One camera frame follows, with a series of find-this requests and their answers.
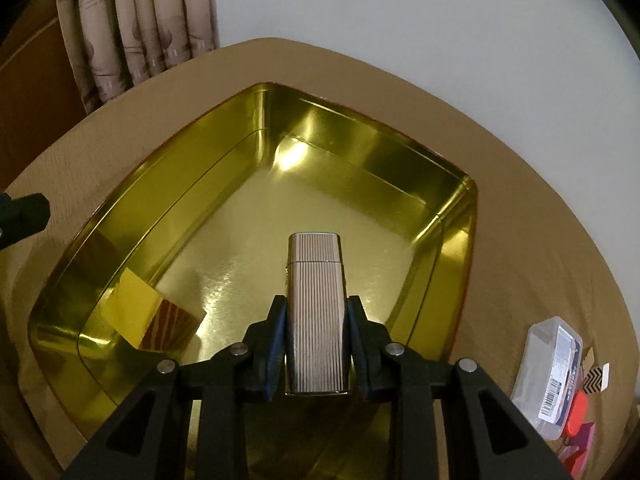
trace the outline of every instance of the barcode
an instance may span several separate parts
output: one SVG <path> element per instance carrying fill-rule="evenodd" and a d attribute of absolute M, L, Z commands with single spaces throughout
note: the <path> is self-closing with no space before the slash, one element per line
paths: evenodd
<path fill-rule="evenodd" d="M 560 393 L 561 385 L 562 383 L 560 381 L 556 381 L 554 378 L 549 379 L 549 384 L 546 387 L 545 400 L 542 403 L 540 413 L 546 416 L 551 416 L 551 413 L 554 410 L 554 406 L 556 405 L 556 399 L 558 398 L 558 394 Z"/>

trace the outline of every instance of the yellow paper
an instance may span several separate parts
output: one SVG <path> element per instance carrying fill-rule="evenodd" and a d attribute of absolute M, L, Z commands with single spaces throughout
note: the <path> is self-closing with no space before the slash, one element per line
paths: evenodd
<path fill-rule="evenodd" d="M 586 374 L 589 370 L 591 370 L 593 368 L 594 362 L 595 358 L 593 356 L 593 347 L 591 347 L 589 348 L 589 350 L 587 350 L 587 353 L 585 354 L 582 361 L 582 372 Z"/>
<path fill-rule="evenodd" d="M 125 269 L 102 305 L 102 316 L 133 348 L 138 348 L 161 302 L 158 291 Z"/>

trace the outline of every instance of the red object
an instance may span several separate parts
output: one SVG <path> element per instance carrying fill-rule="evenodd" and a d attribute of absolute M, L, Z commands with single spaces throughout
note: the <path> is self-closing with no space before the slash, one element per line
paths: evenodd
<path fill-rule="evenodd" d="M 566 470 L 571 473 L 572 478 L 578 478 L 578 475 L 582 471 L 582 467 L 584 465 L 584 461 L 587 458 L 587 452 L 585 451 L 576 451 L 569 458 L 567 458 L 562 464 L 566 468 Z"/>
<path fill-rule="evenodd" d="M 566 423 L 562 429 L 562 436 L 576 436 L 580 431 L 584 416 L 587 414 L 587 408 L 589 407 L 589 399 L 582 390 L 576 392 L 574 401 L 571 403 L 569 409 L 569 415 L 566 418 Z"/>

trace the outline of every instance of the metal screw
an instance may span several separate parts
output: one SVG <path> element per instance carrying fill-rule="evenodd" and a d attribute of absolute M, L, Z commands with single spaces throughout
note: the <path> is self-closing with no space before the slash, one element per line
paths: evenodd
<path fill-rule="evenodd" d="M 175 362 L 171 359 L 164 359 L 158 363 L 158 371 L 161 374 L 170 374 L 175 370 Z"/>
<path fill-rule="evenodd" d="M 249 347 L 244 343 L 233 343 L 230 350 L 233 355 L 241 356 L 249 351 Z"/>
<path fill-rule="evenodd" d="M 469 372 L 469 373 L 475 372 L 476 370 L 478 370 L 478 363 L 476 363 L 473 359 L 469 359 L 468 357 L 465 357 L 464 359 L 460 359 L 458 366 L 460 367 L 461 370 L 464 370 L 465 372 Z"/>
<path fill-rule="evenodd" d="M 389 355 L 398 357 L 399 355 L 402 355 L 404 353 L 404 346 L 402 346 L 400 343 L 389 343 L 387 346 L 385 346 L 385 351 Z"/>

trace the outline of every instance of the clear plastic case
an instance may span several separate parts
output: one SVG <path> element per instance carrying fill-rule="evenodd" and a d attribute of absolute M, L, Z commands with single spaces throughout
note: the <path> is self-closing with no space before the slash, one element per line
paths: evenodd
<path fill-rule="evenodd" d="M 529 329 L 511 400 L 546 440 L 560 438 L 577 387 L 582 338 L 560 317 Z"/>

